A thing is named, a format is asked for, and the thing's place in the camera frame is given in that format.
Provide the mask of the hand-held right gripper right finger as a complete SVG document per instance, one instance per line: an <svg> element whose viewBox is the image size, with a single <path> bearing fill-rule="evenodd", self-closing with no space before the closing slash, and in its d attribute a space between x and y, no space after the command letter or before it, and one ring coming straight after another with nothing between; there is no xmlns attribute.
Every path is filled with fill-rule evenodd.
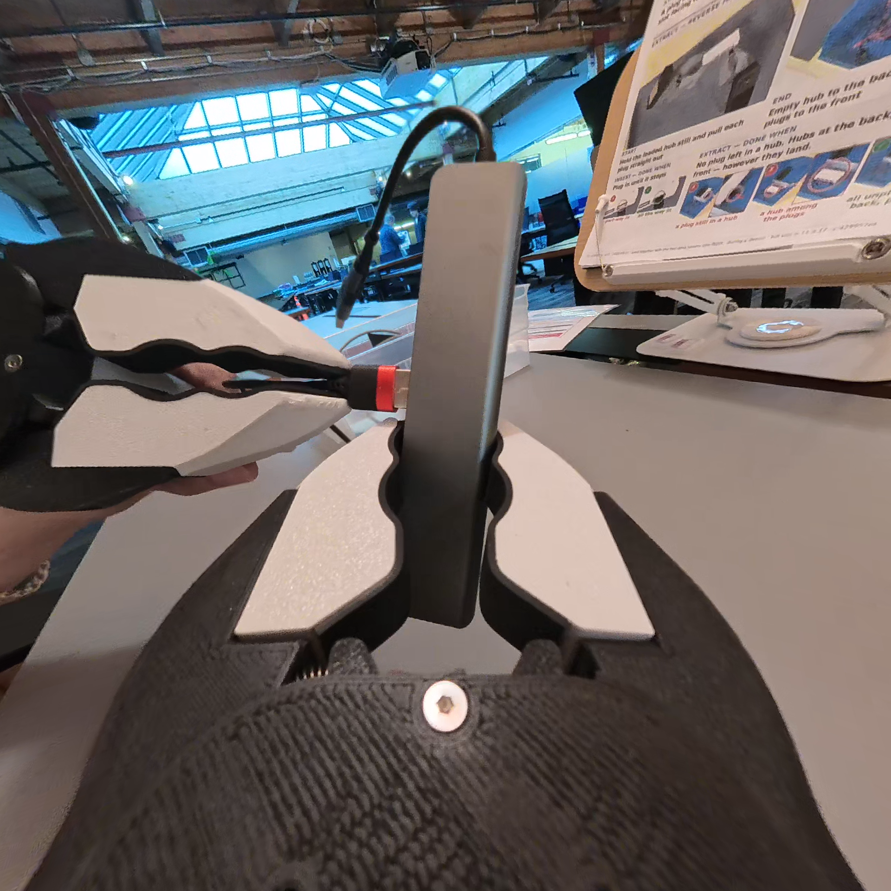
<svg viewBox="0 0 891 891"><path fill-rule="evenodd" d="M480 577L486 623L510 644L649 641L655 628L594 490L556 452L498 429Z"/></svg>

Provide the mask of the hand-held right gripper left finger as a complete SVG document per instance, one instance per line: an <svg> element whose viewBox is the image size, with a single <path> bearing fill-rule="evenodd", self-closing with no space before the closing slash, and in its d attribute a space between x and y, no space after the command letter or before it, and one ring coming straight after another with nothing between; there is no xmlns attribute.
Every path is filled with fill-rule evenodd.
<svg viewBox="0 0 891 891"><path fill-rule="evenodd" d="M387 501L398 425L378 425L300 483L233 629L239 641L354 637L407 620L403 533Z"/></svg>

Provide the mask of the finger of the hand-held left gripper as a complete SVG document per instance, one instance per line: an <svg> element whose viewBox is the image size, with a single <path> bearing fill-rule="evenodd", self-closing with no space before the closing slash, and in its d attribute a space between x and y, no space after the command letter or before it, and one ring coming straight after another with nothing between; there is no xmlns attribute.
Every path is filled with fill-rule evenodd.
<svg viewBox="0 0 891 891"><path fill-rule="evenodd" d="M57 423L51 465L215 474L291 452L349 412L342 398L282 390L150 398L120 383L93 384Z"/></svg>
<svg viewBox="0 0 891 891"><path fill-rule="evenodd" d="M85 351L130 373L212 364L225 390L349 390L351 362L302 323L208 280L86 274L73 306Z"/></svg>

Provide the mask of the clear plastic bin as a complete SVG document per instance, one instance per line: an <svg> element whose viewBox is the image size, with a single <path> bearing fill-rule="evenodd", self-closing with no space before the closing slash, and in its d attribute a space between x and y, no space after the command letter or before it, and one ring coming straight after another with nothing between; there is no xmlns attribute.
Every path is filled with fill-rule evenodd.
<svg viewBox="0 0 891 891"><path fill-rule="evenodd" d="M386 364L409 369L415 358L422 370L457 371L459 379L499 380L529 364L528 285L518 285L505 319L492 321L484 311L432 309L412 300L370 317L371 304L359 307L360 318L332 331L324 341L355 364Z"/></svg>

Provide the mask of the grey usb hub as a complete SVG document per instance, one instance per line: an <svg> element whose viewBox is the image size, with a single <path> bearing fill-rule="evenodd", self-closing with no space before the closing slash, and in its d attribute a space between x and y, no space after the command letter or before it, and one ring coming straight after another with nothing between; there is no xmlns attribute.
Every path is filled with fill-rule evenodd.
<svg viewBox="0 0 891 891"><path fill-rule="evenodd" d="M410 616L440 626L476 610L526 191L515 162L444 167L429 189L399 518Z"/></svg>

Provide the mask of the person's left hand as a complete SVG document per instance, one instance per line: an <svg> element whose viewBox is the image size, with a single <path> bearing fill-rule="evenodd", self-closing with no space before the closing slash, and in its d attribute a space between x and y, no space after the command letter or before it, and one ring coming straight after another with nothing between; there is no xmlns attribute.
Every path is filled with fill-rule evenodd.
<svg viewBox="0 0 891 891"><path fill-rule="evenodd" d="M6 594L25 585L79 530L128 510L150 494L198 496L217 489L249 484L258 478L258 473L258 464L251 462L205 477L181 478L150 488L120 504L97 510L30 513L2 508L1 591Z"/></svg>

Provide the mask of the skylight window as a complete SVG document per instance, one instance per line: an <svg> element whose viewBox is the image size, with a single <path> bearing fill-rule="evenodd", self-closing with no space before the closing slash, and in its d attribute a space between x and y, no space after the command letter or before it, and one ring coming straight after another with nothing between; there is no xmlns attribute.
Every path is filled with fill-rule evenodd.
<svg viewBox="0 0 891 891"><path fill-rule="evenodd" d="M102 115L90 138L128 183L173 179L399 136L453 75L407 96L363 78L123 110Z"/></svg>

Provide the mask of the white sheet red label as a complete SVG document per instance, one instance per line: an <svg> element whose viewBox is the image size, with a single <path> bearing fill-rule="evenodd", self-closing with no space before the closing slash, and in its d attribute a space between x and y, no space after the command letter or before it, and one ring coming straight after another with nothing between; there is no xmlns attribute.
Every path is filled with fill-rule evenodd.
<svg viewBox="0 0 891 891"><path fill-rule="evenodd" d="M528 314L530 353L562 352L595 319L618 304L572 306L532 310Z"/></svg>

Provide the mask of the instruction sheet on wooden stand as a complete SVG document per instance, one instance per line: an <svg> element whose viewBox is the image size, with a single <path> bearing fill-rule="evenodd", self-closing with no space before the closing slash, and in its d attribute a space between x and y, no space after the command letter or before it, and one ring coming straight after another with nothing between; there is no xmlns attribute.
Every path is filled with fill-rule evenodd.
<svg viewBox="0 0 891 891"><path fill-rule="evenodd" d="M826 258L822 257L820 245L809 244L801 248L783 247L708 258L647 261L641 265L626 264L618 271L601 259L605 210L600 206L608 202L603 195L607 192L614 157L620 151L620 132L626 106L630 103L633 73L639 55L640 52L635 51L629 56L618 79L602 140L593 155L593 180L574 253L575 276L585 289L612 294L622 289L653 291L658 285L696 288L713 284L719 291L780 286L835 287L842 284L874 284L889 277L889 258L875 261L876 270L873 272L854 269L856 262L863 261L860 256L865 245L863 239L825 245Z"/></svg>

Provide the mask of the white ceiling projector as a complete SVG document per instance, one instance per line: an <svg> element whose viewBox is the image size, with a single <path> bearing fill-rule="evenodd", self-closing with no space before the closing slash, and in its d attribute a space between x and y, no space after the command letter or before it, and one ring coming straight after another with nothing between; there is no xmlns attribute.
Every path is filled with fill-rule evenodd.
<svg viewBox="0 0 891 891"><path fill-rule="evenodd" d="M381 70L379 89L387 101L415 97L437 72L436 60L412 40L395 43Z"/></svg>

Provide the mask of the group of black office chairs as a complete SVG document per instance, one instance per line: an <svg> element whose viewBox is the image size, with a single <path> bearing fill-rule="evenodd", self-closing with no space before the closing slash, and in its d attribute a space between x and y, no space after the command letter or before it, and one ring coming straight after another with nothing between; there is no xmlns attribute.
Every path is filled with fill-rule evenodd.
<svg viewBox="0 0 891 891"><path fill-rule="evenodd" d="M580 225L567 190L541 196L539 208L548 247L578 236Z"/></svg>

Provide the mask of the printed instruction sheet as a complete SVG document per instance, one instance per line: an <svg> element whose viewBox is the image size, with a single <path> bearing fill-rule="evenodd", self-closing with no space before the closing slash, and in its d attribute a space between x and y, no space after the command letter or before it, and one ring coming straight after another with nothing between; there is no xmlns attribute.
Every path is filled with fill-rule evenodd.
<svg viewBox="0 0 891 891"><path fill-rule="evenodd" d="M888 1L653 2L609 265L889 236Z"/></svg>

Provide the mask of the black monitor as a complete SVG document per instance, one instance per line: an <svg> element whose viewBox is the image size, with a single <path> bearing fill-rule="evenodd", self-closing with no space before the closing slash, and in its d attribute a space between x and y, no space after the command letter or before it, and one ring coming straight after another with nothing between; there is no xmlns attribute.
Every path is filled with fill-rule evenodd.
<svg viewBox="0 0 891 891"><path fill-rule="evenodd" d="M620 56L618 60L574 91L576 103L585 120L593 147L598 147L602 141L609 107L618 80L632 56L631 52Z"/></svg>

